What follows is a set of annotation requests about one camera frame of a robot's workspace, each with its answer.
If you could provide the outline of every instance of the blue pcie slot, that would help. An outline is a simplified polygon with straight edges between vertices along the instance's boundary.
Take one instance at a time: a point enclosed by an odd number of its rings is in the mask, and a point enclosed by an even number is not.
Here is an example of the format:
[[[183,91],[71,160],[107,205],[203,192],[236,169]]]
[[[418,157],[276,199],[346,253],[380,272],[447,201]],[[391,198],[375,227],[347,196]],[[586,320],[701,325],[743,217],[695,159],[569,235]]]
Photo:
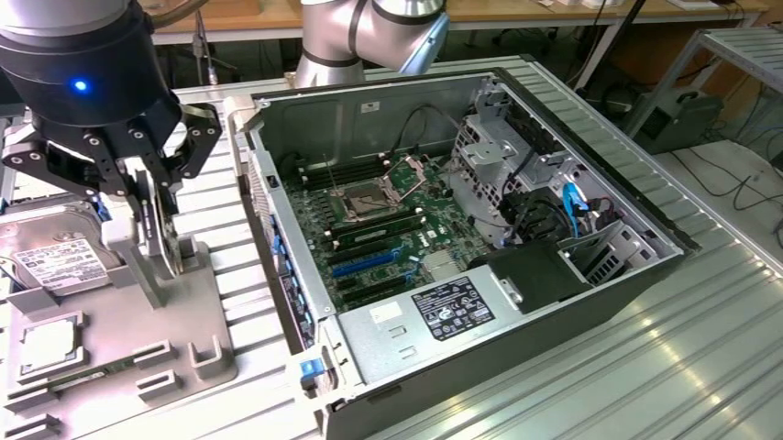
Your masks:
[[[398,257],[400,256],[402,250],[403,248],[399,247],[396,249],[392,249],[390,252],[376,255],[371,258],[363,259],[362,261],[351,263],[339,268],[335,268],[332,270],[332,276],[335,278],[344,277],[352,273],[359,272],[360,270],[367,270],[383,264],[388,264],[396,261]]]

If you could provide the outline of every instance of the warning label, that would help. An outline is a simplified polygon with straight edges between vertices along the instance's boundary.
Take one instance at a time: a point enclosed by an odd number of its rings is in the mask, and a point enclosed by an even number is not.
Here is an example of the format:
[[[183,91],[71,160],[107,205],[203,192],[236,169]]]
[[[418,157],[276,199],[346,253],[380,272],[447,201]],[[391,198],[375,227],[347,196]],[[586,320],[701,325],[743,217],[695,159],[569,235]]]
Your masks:
[[[14,258],[50,290],[107,276],[96,252],[84,239],[18,252]]]
[[[439,341],[495,319],[468,277],[416,293],[412,299]]]

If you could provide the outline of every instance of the hard drive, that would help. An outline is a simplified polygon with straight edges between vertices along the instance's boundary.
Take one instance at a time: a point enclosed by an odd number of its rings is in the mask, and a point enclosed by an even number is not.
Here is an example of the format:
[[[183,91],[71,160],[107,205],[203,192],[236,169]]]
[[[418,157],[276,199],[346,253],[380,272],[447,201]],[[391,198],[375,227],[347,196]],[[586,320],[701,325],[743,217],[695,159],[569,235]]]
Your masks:
[[[100,242],[94,203],[63,194],[14,204],[0,216],[0,269],[16,289],[46,288],[64,296],[110,284],[123,265]]]

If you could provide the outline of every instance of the blue led light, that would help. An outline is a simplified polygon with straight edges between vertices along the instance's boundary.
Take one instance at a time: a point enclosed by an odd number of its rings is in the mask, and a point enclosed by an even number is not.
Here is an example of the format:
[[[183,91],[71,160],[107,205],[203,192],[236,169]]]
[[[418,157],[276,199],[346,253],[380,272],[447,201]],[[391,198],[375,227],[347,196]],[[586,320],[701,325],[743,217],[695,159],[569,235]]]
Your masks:
[[[90,93],[90,83],[86,80],[74,80],[71,82],[71,88],[78,94]]]

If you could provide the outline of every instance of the gray robot arm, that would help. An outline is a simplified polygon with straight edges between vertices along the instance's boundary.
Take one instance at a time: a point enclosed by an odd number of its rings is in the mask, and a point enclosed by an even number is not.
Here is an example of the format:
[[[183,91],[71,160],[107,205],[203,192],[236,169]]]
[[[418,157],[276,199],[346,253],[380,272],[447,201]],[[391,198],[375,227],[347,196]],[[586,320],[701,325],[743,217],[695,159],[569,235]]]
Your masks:
[[[362,59],[424,73],[446,40],[444,0],[303,0],[296,86],[363,80]]]

